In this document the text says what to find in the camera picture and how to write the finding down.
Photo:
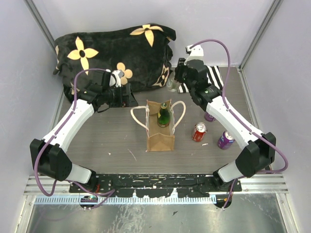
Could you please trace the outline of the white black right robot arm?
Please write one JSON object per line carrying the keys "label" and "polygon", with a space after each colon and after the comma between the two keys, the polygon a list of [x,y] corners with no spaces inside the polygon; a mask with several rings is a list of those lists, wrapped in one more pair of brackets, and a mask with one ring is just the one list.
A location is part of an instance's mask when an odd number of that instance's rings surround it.
{"label": "white black right robot arm", "polygon": [[208,82],[207,72],[202,60],[179,58],[174,79],[186,85],[192,101],[216,118],[241,149],[235,161],[213,172],[215,189],[225,191],[232,180],[250,178],[274,162],[276,137],[271,132],[263,133],[239,114],[222,97],[222,91]]}

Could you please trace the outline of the burlap watermelon canvas bag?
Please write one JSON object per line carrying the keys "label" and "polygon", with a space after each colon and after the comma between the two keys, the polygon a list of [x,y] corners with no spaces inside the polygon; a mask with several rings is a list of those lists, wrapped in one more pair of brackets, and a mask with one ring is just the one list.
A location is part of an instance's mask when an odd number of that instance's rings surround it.
{"label": "burlap watermelon canvas bag", "polygon": [[[142,126],[146,130],[146,151],[147,152],[155,152],[155,151],[173,151],[175,144],[175,128],[183,119],[186,113],[186,105],[183,101],[179,100],[175,103],[172,103],[171,100],[165,101],[168,112],[169,112],[169,122],[166,126],[161,126],[158,124],[158,116],[159,111],[161,109],[161,104],[154,101],[147,101],[145,106],[137,106],[133,107],[130,110],[131,116],[133,120],[140,126]],[[174,118],[174,110],[173,108],[177,105],[181,104],[183,107],[183,111],[178,120]],[[143,109],[145,111],[145,122],[140,122],[134,111],[138,109]]]}

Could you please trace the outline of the clear glass Chang bottle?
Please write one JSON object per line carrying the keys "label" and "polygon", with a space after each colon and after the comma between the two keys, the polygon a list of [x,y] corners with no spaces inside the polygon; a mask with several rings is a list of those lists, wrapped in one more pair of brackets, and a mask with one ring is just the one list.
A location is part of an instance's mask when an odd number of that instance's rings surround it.
{"label": "clear glass Chang bottle", "polygon": [[177,92],[179,86],[180,83],[175,80],[175,72],[172,71],[167,79],[166,87],[170,92]]}

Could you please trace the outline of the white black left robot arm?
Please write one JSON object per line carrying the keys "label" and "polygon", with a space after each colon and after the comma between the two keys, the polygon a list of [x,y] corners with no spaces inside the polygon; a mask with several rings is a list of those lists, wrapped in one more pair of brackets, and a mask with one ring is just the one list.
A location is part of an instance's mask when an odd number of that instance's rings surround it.
{"label": "white black left robot arm", "polygon": [[99,108],[106,104],[109,108],[134,107],[138,103],[129,83],[122,84],[125,72],[97,69],[99,76],[84,89],[73,89],[71,107],[58,124],[43,139],[34,139],[30,144],[31,158],[35,174],[43,174],[57,181],[75,181],[86,192],[97,188],[93,171],[74,164],[67,156],[67,150],[83,124]]}

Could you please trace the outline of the green Perrier glass bottle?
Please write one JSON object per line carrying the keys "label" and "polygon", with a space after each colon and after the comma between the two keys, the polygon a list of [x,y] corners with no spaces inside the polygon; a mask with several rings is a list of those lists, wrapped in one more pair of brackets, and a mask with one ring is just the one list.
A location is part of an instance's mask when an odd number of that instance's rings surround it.
{"label": "green Perrier glass bottle", "polygon": [[160,109],[157,113],[157,124],[159,127],[165,128],[171,121],[171,115],[168,109],[167,103],[163,102],[160,105]]}

